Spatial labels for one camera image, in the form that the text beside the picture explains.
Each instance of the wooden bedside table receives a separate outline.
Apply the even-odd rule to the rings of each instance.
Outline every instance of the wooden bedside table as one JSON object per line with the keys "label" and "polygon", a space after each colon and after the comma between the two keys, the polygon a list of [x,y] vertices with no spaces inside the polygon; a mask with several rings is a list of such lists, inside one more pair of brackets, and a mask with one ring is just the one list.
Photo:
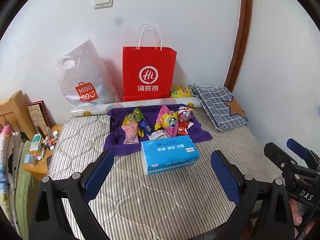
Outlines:
{"label": "wooden bedside table", "polygon": [[[59,133],[62,130],[63,125],[54,125],[51,130],[52,132],[58,131]],[[41,156],[41,152],[38,151],[31,151],[32,155],[38,155]],[[36,162],[36,165],[34,167],[31,167],[29,164],[23,164],[23,169],[28,171],[32,176],[34,176],[37,180],[41,181],[44,176],[48,175],[48,166],[47,166],[47,158],[52,155],[52,151],[49,149],[46,150],[44,158],[41,161]]]}

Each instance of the blue checkered cloth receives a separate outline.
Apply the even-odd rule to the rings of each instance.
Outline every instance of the blue checkered cloth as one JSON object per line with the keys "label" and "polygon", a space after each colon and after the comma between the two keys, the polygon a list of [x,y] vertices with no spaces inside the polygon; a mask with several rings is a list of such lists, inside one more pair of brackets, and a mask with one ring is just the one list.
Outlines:
{"label": "blue checkered cloth", "polygon": [[249,122],[247,116],[230,114],[230,108],[223,101],[231,101],[233,95],[227,88],[199,87],[188,85],[194,97],[197,97],[211,122],[220,131],[243,125]]}

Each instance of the blue snack package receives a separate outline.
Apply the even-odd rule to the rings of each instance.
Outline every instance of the blue snack package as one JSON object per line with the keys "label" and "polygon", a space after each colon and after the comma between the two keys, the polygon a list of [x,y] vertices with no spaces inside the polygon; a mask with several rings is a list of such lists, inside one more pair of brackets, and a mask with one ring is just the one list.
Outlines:
{"label": "blue snack package", "polygon": [[148,121],[144,118],[142,118],[140,120],[140,122],[138,123],[138,126],[143,129],[143,131],[147,134],[147,135],[151,135],[152,133],[152,129],[151,129],[151,125],[148,123]]}

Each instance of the haidilao logo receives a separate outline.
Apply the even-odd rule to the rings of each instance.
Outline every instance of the haidilao logo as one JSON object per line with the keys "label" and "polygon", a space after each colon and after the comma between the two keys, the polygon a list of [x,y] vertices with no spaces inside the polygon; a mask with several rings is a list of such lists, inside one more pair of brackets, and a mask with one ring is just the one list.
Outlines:
{"label": "haidilao logo", "polygon": [[146,66],[140,70],[139,78],[144,84],[153,84],[158,79],[158,71],[154,67]]}

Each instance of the red snack bag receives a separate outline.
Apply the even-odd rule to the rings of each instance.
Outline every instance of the red snack bag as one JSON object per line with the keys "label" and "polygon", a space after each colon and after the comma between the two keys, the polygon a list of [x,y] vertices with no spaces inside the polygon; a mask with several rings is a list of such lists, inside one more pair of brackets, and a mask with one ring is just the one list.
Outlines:
{"label": "red snack bag", "polygon": [[189,125],[190,122],[179,122],[179,127],[178,127],[178,132],[177,134],[180,134],[180,135],[188,135],[188,125]]}

